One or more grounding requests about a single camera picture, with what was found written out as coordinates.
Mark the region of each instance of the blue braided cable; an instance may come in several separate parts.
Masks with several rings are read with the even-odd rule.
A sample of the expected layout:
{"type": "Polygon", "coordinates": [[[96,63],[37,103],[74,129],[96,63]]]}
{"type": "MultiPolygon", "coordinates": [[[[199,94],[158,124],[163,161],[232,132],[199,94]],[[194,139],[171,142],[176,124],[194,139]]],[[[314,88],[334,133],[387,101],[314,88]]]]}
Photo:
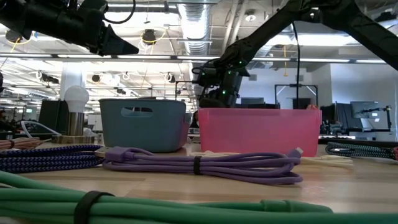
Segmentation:
{"type": "Polygon", "coordinates": [[[0,152],[0,170],[11,173],[45,172],[95,167],[103,159],[94,151],[101,146],[77,145],[0,152]]]}

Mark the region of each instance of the green braided cable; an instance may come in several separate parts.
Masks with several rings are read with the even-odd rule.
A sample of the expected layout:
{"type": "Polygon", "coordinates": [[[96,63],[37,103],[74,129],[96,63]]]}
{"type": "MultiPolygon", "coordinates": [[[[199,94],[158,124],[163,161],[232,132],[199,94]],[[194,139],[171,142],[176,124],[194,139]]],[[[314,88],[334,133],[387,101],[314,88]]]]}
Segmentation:
{"type": "MultiPolygon", "coordinates": [[[[30,223],[73,224],[83,191],[0,171],[0,217],[30,223]]],[[[334,214],[328,207],[294,201],[182,204],[144,198],[102,196],[90,210],[90,224],[348,224],[394,223],[398,214],[334,214]]]]}

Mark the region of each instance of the black cable tie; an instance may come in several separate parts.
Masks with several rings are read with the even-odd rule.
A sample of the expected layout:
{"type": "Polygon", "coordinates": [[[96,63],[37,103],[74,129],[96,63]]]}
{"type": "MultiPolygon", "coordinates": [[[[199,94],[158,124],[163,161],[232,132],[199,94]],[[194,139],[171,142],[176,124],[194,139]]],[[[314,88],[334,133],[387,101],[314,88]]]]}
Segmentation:
{"type": "Polygon", "coordinates": [[[109,194],[106,192],[98,192],[92,190],[87,192],[77,203],[75,207],[75,214],[73,216],[73,224],[88,224],[90,219],[90,209],[101,196],[114,196],[113,194],[109,194]]]}
{"type": "Polygon", "coordinates": [[[13,140],[8,140],[11,142],[11,146],[8,149],[12,149],[15,146],[15,142],[13,140]]]}
{"type": "Polygon", "coordinates": [[[193,173],[195,175],[202,175],[200,172],[200,159],[201,159],[201,156],[195,156],[193,158],[193,173]]]}

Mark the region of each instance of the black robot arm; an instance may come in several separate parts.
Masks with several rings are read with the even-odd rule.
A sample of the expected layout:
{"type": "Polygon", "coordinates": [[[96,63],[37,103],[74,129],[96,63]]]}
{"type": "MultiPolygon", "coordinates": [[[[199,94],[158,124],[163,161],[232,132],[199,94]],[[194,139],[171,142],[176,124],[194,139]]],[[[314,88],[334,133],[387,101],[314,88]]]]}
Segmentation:
{"type": "Polygon", "coordinates": [[[0,23],[25,39],[34,30],[101,56],[137,54],[138,48],[105,26],[107,9],[105,0],[86,0],[79,8],[76,1],[68,7],[66,0],[0,0],[0,23]]]}
{"type": "Polygon", "coordinates": [[[344,31],[398,70],[398,37],[365,16],[354,0],[290,0],[250,36],[230,45],[220,58],[194,70],[199,85],[205,90],[215,88],[206,95],[203,91],[200,106],[233,107],[242,76],[248,74],[245,66],[294,21],[322,23],[344,31]]]}

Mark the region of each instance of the wooden table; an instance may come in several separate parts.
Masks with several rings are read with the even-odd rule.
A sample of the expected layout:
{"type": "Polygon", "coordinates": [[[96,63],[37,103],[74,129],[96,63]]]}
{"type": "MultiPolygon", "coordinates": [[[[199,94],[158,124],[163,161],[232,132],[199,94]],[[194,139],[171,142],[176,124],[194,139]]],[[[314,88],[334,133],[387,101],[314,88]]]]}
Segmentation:
{"type": "MultiPolygon", "coordinates": [[[[186,145],[174,154],[198,149],[199,145],[186,145]]],[[[318,153],[323,152],[324,146],[319,146],[318,153]]],[[[298,200],[326,205],[335,212],[398,212],[398,166],[361,159],[354,163],[354,169],[297,166],[294,172],[304,181],[283,187],[189,174],[115,172],[102,167],[23,176],[71,189],[183,203],[298,200]]]]}

